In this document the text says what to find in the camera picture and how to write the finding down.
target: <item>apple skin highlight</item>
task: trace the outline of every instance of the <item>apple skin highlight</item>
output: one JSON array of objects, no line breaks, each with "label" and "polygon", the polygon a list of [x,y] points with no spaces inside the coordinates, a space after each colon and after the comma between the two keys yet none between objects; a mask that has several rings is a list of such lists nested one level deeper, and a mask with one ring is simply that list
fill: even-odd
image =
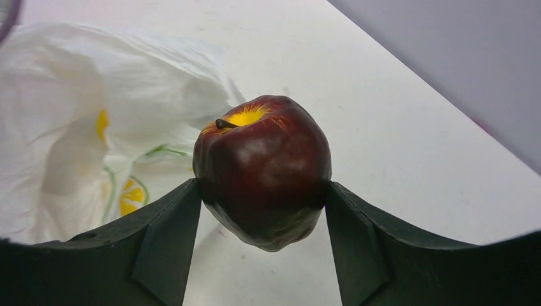
[{"label": "apple skin highlight", "polygon": [[193,171],[220,223],[243,242],[276,252],[317,224],[331,178],[329,143],[298,103],[261,96],[203,128]]}]

